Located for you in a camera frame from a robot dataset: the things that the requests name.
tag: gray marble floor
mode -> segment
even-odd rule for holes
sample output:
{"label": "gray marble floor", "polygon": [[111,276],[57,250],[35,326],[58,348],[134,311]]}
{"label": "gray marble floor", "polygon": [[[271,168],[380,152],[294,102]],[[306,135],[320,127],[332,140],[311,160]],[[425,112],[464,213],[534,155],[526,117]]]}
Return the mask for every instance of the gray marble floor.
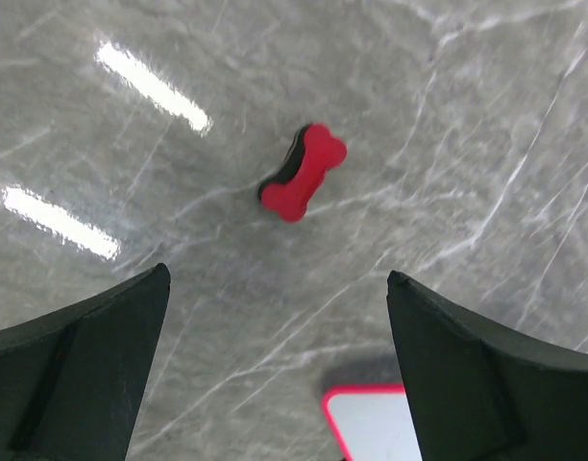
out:
{"label": "gray marble floor", "polygon": [[[286,225],[307,120],[350,154]],[[588,352],[588,0],[0,0],[0,328],[159,261],[137,461],[336,460],[391,269]]]}

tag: marble floor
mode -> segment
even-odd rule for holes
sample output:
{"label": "marble floor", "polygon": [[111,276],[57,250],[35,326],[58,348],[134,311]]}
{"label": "marble floor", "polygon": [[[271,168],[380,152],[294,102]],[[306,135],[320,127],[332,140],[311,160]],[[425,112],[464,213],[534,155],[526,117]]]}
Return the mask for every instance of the marble floor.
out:
{"label": "marble floor", "polygon": [[[350,153],[286,225],[309,120]],[[0,328],[160,261],[135,461],[336,461],[391,269],[588,352],[588,0],[0,0]]]}

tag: red bone-shaped object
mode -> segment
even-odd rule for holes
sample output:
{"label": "red bone-shaped object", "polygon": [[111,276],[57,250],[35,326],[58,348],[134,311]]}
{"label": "red bone-shaped object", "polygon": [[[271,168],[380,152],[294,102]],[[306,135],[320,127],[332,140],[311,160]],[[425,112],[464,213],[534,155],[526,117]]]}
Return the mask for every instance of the red bone-shaped object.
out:
{"label": "red bone-shaped object", "polygon": [[[291,151],[296,147],[296,139],[294,142]],[[322,185],[328,170],[343,163],[347,155],[345,143],[332,136],[324,125],[308,126],[303,143],[303,161],[294,178],[285,184],[269,182],[260,192],[262,204],[288,223],[295,223],[305,216],[306,206]]]}

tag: red-edged white object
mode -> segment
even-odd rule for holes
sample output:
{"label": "red-edged white object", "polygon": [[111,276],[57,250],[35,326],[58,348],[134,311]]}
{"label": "red-edged white object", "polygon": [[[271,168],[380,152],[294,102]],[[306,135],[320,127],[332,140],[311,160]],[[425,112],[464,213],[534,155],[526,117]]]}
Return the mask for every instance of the red-edged white object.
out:
{"label": "red-edged white object", "polygon": [[422,461],[402,384],[335,387],[322,406],[347,461]]}

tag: red border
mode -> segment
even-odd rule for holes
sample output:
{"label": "red border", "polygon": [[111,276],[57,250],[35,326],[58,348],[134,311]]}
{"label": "red border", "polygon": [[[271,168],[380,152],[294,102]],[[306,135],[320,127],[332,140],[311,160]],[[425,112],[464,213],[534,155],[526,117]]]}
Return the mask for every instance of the red border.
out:
{"label": "red border", "polygon": [[336,437],[339,447],[343,450],[346,461],[354,461],[350,455],[350,449],[345,443],[339,428],[336,425],[331,412],[329,411],[329,403],[333,397],[351,395],[351,394],[404,394],[405,387],[402,384],[359,384],[351,386],[336,386],[331,388],[322,398],[322,409],[329,420],[332,432]]}

